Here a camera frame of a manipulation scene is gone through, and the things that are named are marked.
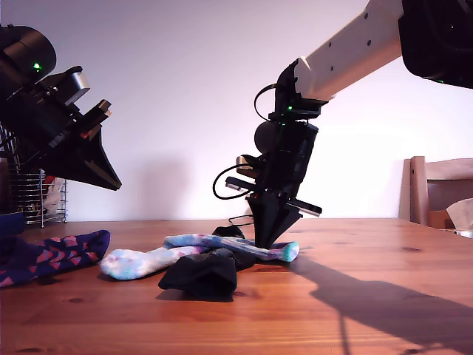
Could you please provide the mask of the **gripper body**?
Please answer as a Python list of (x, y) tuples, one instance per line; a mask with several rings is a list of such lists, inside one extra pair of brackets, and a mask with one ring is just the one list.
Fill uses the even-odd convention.
[(307, 159), (304, 156), (288, 152), (273, 155), (267, 152), (259, 157), (240, 155), (235, 167), (239, 174), (253, 178), (254, 182), (227, 177), (227, 187), (254, 193), (257, 197), (264, 193), (271, 194), (284, 206), (295, 206), (313, 216), (318, 217), (322, 213), (322, 208), (296, 198), (307, 171)]
[(33, 157), (42, 162), (56, 150), (84, 147), (89, 133), (110, 116), (110, 106), (101, 100), (83, 114), (55, 95), (19, 92), (10, 99), (10, 129), (27, 141), (35, 150)]

